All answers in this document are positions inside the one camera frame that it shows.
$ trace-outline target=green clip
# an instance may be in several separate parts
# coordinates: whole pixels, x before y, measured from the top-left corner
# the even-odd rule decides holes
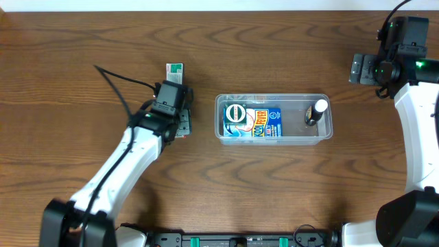
[[[279,247],[288,247],[288,238],[280,237],[279,238]]]
[[[191,237],[191,247],[200,247],[200,238]]]

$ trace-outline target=green light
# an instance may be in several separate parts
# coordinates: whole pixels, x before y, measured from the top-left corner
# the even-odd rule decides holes
[[[424,65],[425,65],[424,62],[416,62],[416,66],[419,67],[419,69]]]

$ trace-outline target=plastic bin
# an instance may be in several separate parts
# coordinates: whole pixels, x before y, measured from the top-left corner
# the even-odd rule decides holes
[[[305,113],[319,99],[328,101],[328,109],[314,126],[305,123]],[[281,137],[223,136],[224,106],[246,104],[247,108],[280,108]],[[224,145],[315,145],[333,134],[331,105],[324,94],[223,94],[215,100],[215,135]]]

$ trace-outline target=white cap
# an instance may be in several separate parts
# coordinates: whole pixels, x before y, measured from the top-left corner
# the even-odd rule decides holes
[[[323,113],[327,108],[328,102],[324,99],[320,99],[319,101],[317,101],[316,105],[314,106],[314,109],[319,113]]]

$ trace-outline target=black bottle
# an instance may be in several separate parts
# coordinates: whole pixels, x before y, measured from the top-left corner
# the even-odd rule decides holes
[[[324,99],[318,100],[315,104],[310,106],[305,114],[305,123],[309,126],[314,126],[319,121],[323,112],[328,108],[328,102]]]

